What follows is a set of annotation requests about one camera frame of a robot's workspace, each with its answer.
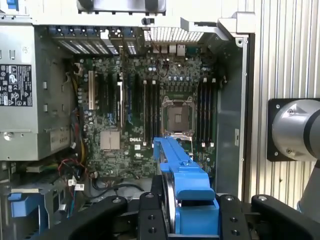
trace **blue plastic part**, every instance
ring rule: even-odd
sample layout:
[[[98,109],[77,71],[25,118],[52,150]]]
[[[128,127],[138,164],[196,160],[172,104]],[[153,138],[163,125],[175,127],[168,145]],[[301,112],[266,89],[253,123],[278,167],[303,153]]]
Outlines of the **blue plastic part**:
[[[45,199],[40,193],[32,193],[23,196],[21,193],[12,193],[8,200],[11,202],[11,214],[13,218],[29,216],[33,211],[39,211],[39,231],[48,228],[48,214],[45,209]]]
[[[156,161],[160,153],[167,162],[160,163],[163,173],[174,178],[174,194],[178,201],[205,201],[203,205],[182,206],[175,209],[175,233],[184,235],[218,235],[219,205],[210,187],[208,174],[194,162],[172,137],[156,137],[153,143]]]
[[[214,200],[215,191],[210,187],[208,174],[194,162],[172,137],[154,138],[153,155],[158,161],[160,150],[167,159],[161,163],[160,169],[164,173],[174,176],[174,190],[177,200]]]

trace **black mounting plate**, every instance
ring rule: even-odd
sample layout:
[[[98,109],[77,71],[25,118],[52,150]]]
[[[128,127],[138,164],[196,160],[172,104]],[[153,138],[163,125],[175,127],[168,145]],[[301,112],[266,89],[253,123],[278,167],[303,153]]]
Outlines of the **black mounting plate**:
[[[316,100],[320,102],[320,98],[274,98],[268,101],[268,123],[267,123],[267,147],[266,147],[266,158],[270,162],[291,162],[295,161],[285,155],[283,155],[278,148],[275,146],[272,138],[272,124],[277,113],[283,106],[296,100]]]

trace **chipset heatsink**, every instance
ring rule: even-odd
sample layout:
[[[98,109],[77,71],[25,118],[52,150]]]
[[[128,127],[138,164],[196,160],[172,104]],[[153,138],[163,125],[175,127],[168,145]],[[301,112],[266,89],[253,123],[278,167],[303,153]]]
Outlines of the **chipset heatsink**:
[[[100,133],[101,150],[119,150],[120,149],[120,131],[104,130]]]

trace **ribbed metal panel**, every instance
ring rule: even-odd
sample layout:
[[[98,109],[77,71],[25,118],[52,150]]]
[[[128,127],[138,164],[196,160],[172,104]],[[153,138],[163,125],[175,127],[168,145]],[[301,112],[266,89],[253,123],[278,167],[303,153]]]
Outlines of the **ribbed metal panel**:
[[[318,0],[256,0],[250,195],[296,207],[314,162],[266,160],[267,104],[272,98],[320,96]]]

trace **power supply label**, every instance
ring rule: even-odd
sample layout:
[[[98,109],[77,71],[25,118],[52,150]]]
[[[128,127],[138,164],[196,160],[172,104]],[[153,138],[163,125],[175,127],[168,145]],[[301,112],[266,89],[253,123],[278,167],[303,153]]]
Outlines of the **power supply label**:
[[[0,106],[32,107],[31,65],[0,64]]]

